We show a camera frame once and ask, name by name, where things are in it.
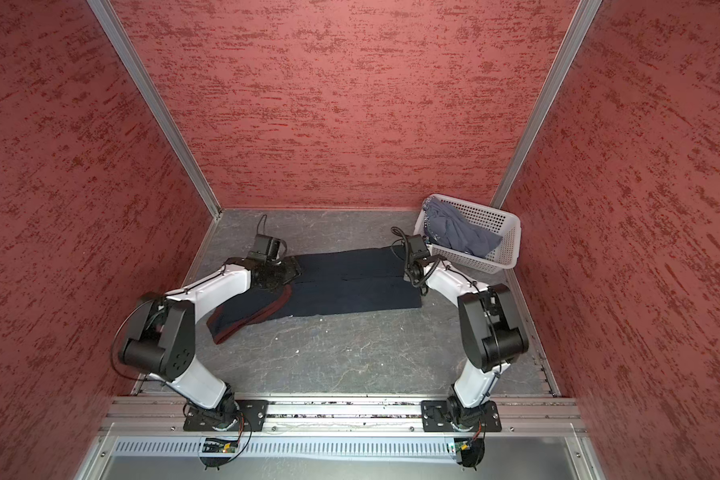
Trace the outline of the navy tank top red trim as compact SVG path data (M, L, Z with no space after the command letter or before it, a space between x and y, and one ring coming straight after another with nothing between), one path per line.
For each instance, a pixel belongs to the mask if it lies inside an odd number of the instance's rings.
M419 308L419 290L404 279L403 254L393 246L298 255L301 275L285 286L253 287L225 301L206 326L221 344L268 320Z

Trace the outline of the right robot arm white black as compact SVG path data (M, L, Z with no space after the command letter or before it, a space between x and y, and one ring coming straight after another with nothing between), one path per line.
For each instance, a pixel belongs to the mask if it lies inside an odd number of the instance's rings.
M489 414L492 390L529 348L511 292L503 284L490 286L473 279L439 255L407 260L404 271L422 294L434 290L458 310L467 361L446 400L446 418L461 431L479 428Z

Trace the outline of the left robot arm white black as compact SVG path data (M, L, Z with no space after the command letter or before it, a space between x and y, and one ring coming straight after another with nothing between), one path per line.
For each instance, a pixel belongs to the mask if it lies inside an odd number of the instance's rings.
M300 274L293 257L265 261L233 257L185 287L146 294L121 326L124 334L117 359L186 400L187 430L242 431L245 416L231 387L196 356L195 325L254 287L285 286Z

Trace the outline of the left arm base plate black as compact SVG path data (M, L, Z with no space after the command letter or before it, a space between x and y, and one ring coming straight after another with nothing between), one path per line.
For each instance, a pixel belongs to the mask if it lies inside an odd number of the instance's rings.
M236 400L231 413L222 413L219 409L208 410L186 403L183 430L218 434L232 434L240 429L260 432L268 407L267 400Z

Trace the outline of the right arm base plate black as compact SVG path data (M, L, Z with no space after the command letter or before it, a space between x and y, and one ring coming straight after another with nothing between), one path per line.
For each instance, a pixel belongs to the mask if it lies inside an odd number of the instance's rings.
M473 408L463 407L453 396L446 400L425 400L421 404L425 432L495 433L502 431L495 402L486 401Z

